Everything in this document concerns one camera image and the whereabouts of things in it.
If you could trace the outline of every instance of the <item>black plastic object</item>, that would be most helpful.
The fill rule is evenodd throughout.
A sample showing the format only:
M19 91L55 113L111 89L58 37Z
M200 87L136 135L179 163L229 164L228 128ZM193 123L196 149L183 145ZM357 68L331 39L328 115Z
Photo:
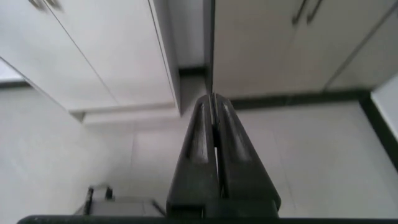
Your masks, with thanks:
M231 102L220 95L215 95L213 101L217 113L218 172L223 198L274 204L278 210L279 194Z
M167 199L168 217L201 218L205 204L220 199L210 98L196 102Z
M201 97L175 170L167 216L278 217L279 207L280 197L231 102L220 95Z

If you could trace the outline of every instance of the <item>white floor tile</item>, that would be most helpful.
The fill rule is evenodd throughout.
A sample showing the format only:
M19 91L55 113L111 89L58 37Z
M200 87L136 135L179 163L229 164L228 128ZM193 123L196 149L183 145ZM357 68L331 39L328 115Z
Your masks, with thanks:
M398 217L398 176L357 103L285 110L274 134L297 216Z
M185 137L185 128L136 133L132 152L132 191L165 208Z
M91 184L129 187L132 133L88 131L30 88L0 91L0 105L2 223L72 214Z

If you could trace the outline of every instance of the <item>white wall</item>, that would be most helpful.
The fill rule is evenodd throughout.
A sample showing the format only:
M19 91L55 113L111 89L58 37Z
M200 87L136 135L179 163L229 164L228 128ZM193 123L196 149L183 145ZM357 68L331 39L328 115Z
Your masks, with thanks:
M398 74L373 91L372 99L398 139Z
M203 0L169 0L179 67L203 66Z

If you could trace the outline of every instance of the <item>white cabinet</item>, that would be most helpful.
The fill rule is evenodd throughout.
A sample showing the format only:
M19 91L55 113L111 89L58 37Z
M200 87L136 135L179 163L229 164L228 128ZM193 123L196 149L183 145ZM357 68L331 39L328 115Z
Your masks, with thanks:
M121 106L174 102L148 1L58 0L49 8Z
M278 89L301 1L217 0L213 89L225 97L263 95Z
M36 2L1 1L0 56L67 110L116 106L54 15Z
M394 2L323 0L310 24L306 17L313 7L307 7L274 87L266 93L322 91Z
M178 115L168 13L167 1L4 0L0 56L74 114Z
M374 88L398 71L397 9L378 28L349 64L337 74L328 90Z
M229 98L321 92L395 2L217 0L213 89Z

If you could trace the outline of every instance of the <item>black plastic edge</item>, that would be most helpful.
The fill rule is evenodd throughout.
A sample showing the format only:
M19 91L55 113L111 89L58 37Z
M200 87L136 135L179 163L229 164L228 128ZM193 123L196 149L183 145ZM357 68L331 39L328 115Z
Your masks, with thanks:
M25 81L21 82L0 82L0 90L1 89L8 89L8 88L19 88L19 87L31 87L29 83Z
M205 160L193 156L196 149L207 150ZM220 198L219 192L210 99L205 95L197 100L185 135L167 197L167 216L200 217L208 201Z
M398 141L392 133L390 127L387 125L386 121L382 117L377 106L373 102L371 95L369 94L367 98L360 101L362 110L365 112L366 117L368 117L371 126L379 138L381 144L386 150L387 155L396 171L398 171Z
M56 223L280 223L280 224L371 224L398 223L398 219L359 219L359 218L154 218L154 217L101 217L81 215L32 215L21 219L19 224L56 224Z
M230 101L215 95L218 115L218 170L223 198L274 201L280 197Z
M370 89L355 88L321 93L298 93L292 95L230 99L230 101L235 110L250 110L257 108L274 108L282 106L300 106L362 100L369 95L370 91Z

